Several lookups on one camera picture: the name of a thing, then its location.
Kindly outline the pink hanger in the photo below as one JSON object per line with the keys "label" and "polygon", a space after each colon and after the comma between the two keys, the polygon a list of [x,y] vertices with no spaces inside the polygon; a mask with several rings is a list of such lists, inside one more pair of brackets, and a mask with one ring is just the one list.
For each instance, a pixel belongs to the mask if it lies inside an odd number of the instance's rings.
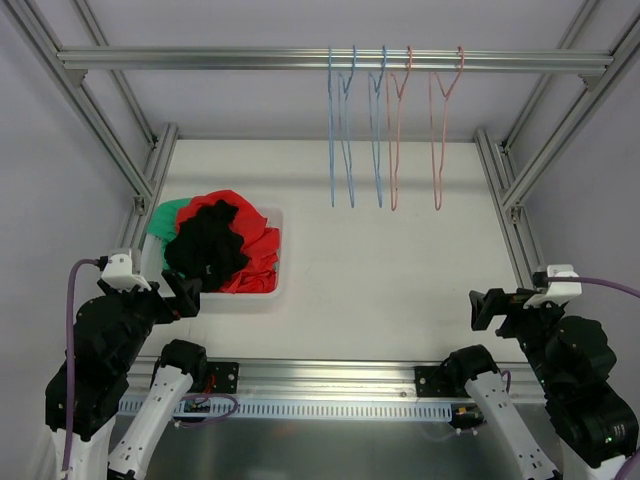
{"label": "pink hanger", "polygon": [[[443,174],[446,159],[447,146],[447,126],[449,101],[455,90],[457,83],[464,71],[466,52],[463,46],[457,47],[458,64],[453,80],[445,85],[437,72],[431,72],[428,77],[428,108],[429,108],[429,133],[430,133],[430,159],[432,172],[432,193],[434,209],[440,211],[443,203]],[[434,89],[438,87],[438,91],[442,97],[442,115],[440,122],[440,147],[436,152],[436,121],[435,121],[435,93]]]}
{"label": "pink hanger", "polygon": [[388,162],[390,210],[395,212],[399,202],[399,166],[402,132],[402,107],[406,85],[413,68],[413,48],[406,48],[406,62],[402,79],[394,72],[385,74],[386,121],[388,134]]}

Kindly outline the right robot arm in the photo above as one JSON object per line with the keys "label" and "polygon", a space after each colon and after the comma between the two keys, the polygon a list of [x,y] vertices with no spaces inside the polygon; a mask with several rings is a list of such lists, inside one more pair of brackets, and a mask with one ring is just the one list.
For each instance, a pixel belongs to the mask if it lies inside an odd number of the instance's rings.
{"label": "right robot arm", "polygon": [[624,479],[639,461],[639,422],[609,385],[617,357],[600,322],[568,316],[531,290],[472,291],[471,328],[504,321],[497,336],[514,339],[541,386],[560,441],[562,463],[542,451],[520,416],[489,351],[457,350],[444,361],[448,388],[479,407],[515,479]]}

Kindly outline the black tank top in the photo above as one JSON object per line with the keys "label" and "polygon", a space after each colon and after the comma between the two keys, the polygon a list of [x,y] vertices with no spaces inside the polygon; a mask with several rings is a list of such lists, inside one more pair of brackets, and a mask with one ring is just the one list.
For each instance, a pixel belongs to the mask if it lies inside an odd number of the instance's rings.
{"label": "black tank top", "polygon": [[249,263],[244,238],[231,229],[238,211],[224,200],[201,206],[165,247],[167,266],[185,279],[201,280],[205,292],[220,291]]}

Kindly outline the red tank top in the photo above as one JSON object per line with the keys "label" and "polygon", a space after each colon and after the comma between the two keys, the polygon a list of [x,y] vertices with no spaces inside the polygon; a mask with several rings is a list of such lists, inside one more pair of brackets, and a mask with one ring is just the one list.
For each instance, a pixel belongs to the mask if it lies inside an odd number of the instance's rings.
{"label": "red tank top", "polygon": [[238,213],[231,229],[244,238],[242,252],[249,257],[248,265],[233,275],[220,291],[205,293],[268,293],[276,283],[275,263],[278,261],[280,232],[267,225],[267,219],[244,197],[233,190],[219,190],[196,196],[177,215],[177,234],[180,224],[194,216],[203,205],[214,205],[218,200],[237,206]]}

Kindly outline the blue hanger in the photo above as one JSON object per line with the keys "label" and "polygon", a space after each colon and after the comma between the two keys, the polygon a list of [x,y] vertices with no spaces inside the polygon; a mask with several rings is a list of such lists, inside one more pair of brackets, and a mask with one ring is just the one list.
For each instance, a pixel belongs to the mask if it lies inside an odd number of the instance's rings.
{"label": "blue hanger", "polygon": [[334,102],[333,102],[333,57],[332,48],[327,50],[327,104],[328,104],[328,159],[329,159],[329,185],[330,205],[335,207],[335,141],[334,141]]}
{"label": "blue hanger", "polygon": [[340,146],[345,167],[347,192],[351,208],[355,207],[355,183],[353,176],[353,156],[351,149],[349,97],[357,63],[357,47],[352,47],[349,75],[338,73],[338,126]]}
{"label": "blue hanger", "polygon": [[388,52],[386,46],[382,47],[382,60],[377,74],[367,73],[368,87],[368,116],[370,129],[370,146],[372,155],[374,184],[379,208],[383,207],[383,185],[381,176],[381,90],[386,73]]}

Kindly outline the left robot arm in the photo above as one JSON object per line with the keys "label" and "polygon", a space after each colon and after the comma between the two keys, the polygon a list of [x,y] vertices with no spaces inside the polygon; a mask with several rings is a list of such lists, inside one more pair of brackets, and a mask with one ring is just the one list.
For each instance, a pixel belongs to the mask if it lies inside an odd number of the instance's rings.
{"label": "left robot arm", "polygon": [[165,345],[149,393],[116,447],[109,442],[128,374],[156,325],[193,318],[202,282],[172,270],[156,282],[118,289],[104,279],[102,295],[83,304],[68,330],[66,359],[45,390],[45,423],[63,479],[143,479],[174,409],[207,382],[204,347],[185,340]]}

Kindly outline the green tank top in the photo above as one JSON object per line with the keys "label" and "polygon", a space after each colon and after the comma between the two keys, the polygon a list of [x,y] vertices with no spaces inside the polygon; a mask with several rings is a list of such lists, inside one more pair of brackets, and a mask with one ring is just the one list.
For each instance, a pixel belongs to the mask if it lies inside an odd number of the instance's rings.
{"label": "green tank top", "polygon": [[190,202],[190,198],[163,202],[156,207],[148,223],[143,251],[155,251],[162,260],[163,270],[169,268],[165,259],[166,247],[177,237],[177,215]]}

